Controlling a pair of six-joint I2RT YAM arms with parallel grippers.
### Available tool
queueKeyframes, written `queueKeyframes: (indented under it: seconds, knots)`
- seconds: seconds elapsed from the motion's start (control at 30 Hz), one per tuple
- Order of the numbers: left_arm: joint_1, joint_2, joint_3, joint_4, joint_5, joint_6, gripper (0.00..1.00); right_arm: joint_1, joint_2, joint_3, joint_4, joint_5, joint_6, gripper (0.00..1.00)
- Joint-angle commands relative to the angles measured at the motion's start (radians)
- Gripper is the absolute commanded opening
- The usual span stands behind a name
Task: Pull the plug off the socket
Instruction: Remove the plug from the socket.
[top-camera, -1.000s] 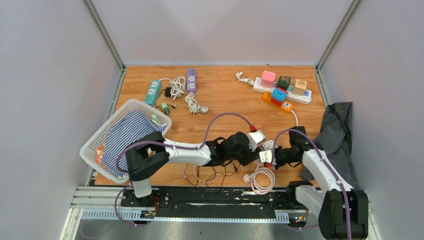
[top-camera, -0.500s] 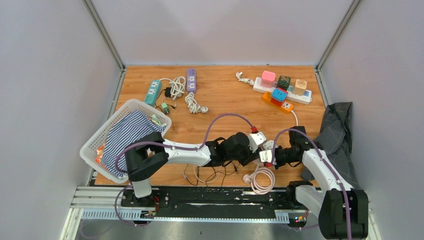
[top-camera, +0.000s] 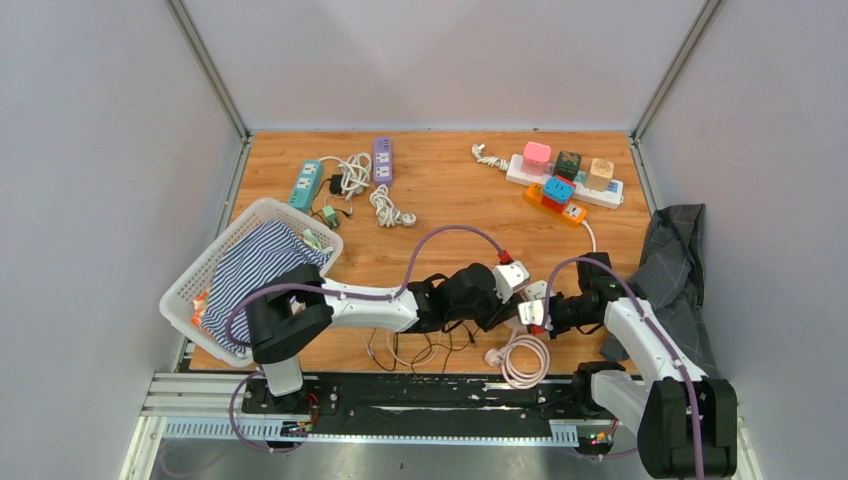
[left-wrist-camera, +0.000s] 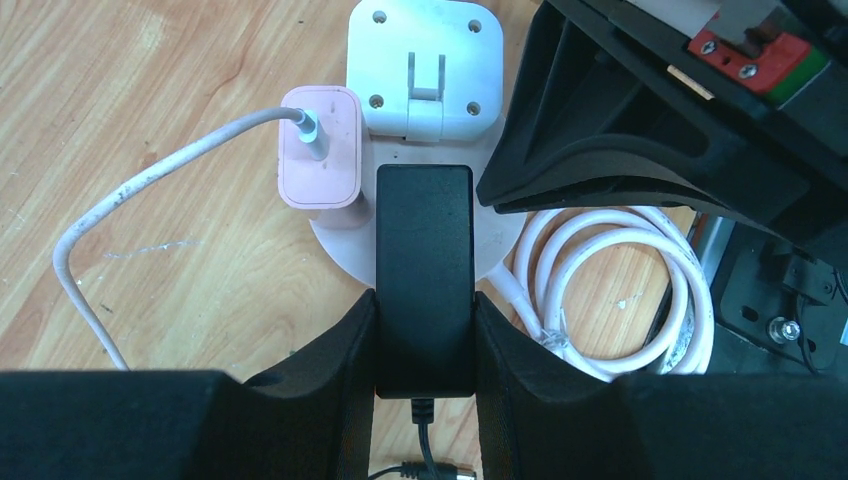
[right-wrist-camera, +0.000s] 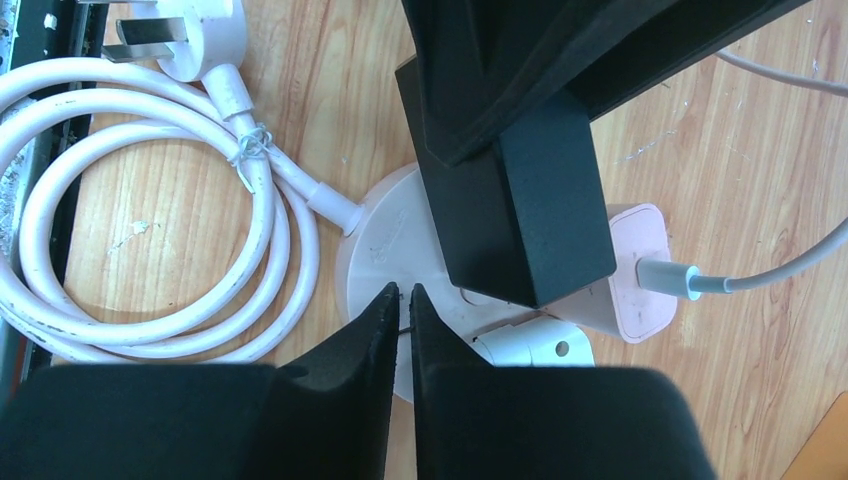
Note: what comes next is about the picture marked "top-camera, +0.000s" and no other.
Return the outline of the teal power strip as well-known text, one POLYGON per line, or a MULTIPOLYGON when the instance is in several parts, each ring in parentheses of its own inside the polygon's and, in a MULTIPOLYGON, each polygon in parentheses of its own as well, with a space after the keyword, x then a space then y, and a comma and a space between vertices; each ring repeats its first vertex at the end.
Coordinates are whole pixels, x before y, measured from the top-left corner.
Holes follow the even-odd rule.
POLYGON ((322 177, 323 165, 321 161, 305 161, 289 195, 288 204, 302 213, 309 213, 322 177))

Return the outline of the black power adapter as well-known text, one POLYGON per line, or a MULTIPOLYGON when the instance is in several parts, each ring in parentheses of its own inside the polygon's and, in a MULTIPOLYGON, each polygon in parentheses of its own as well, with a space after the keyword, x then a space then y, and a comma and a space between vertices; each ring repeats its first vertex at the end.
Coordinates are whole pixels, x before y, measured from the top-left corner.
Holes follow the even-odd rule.
MULTIPOLYGON (((345 196, 343 188, 342 188, 342 175, 341 174, 331 175, 329 178, 324 179, 321 182, 321 184, 318 186, 318 189, 315 193, 315 198, 313 199, 312 204, 309 207, 309 214, 312 217, 318 218, 322 223, 324 223, 327 226, 327 224, 324 220, 324 217, 321 213, 322 208, 320 210, 317 210, 316 207, 315 207, 315 201, 320 197, 320 194, 322 193, 322 190, 325 186, 329 187, 329 193, 324 197, 324 204, 323 204, 322 208, 326 205, 329 205, 328 204, 329 198, 345 200, 346 196, 345 196)), ((338 217, 339 217, 339 220, 340 220, 340 225, 341 225, 341 218, 340 218, 341 215, 343 215, 347 219, 350 219, 353 216, 354 208, 353 208, 353 205, 352 205, 352 201, 350 199, 348 199, 348 202, 349 202, 349 206, 347 207, 346 210, 334 207, 337 214, 338 214, 338 217)))

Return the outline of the purple power strip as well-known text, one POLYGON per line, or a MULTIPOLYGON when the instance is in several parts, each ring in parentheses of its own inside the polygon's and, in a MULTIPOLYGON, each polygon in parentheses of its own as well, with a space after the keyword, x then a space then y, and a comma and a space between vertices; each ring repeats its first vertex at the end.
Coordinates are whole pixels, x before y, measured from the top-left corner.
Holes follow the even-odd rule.
POLYGON ((372 179, 377 187, 394 184, 392 141, 388 136, 377 137, 373 142, 372 179))

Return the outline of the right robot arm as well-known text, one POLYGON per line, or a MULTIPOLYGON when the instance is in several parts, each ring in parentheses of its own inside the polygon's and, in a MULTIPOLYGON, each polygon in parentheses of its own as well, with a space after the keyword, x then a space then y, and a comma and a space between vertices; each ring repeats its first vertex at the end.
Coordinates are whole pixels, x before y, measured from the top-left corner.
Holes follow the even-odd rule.
POLYGON ((729 478, 737 471, 737 394, 730 382, 709 376, 690 360, 660 324, 650 303, 599 254, 557 265, 578 267, 578 296, 543 297, 546 327, 604 326, 624 347, 640 378, 615 362, 579 367, 583 382, 571 403, 584 417, 611 413, 636 437, 645 471, 655 479, 729 478))

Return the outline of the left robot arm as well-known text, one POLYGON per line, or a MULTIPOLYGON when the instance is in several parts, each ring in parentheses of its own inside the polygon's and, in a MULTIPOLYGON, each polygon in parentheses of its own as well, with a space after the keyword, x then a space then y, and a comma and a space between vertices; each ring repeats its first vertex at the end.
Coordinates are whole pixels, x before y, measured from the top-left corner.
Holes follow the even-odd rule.
POLYGON ((464 321, 489 331, 514 315, 530 274, 518 261, 473 263, 396 288, 339 283, 312 265, 297 267, 248 294, 239 305, 252 358, 265 374, 268 400, 283 413, 306 400, 299 353, 324 330, 376 328, 397 334, 447 333, 464 321))

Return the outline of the green cube adapter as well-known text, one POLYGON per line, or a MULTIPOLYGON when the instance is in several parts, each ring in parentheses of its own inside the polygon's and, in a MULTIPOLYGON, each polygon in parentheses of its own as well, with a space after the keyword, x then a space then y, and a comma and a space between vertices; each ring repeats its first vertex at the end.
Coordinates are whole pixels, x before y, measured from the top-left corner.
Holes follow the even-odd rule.
POLYGON ((335 230, 340 226, 340 220, 334 207, 326 205, 321 209, 321 213, 331 230, 335 230))

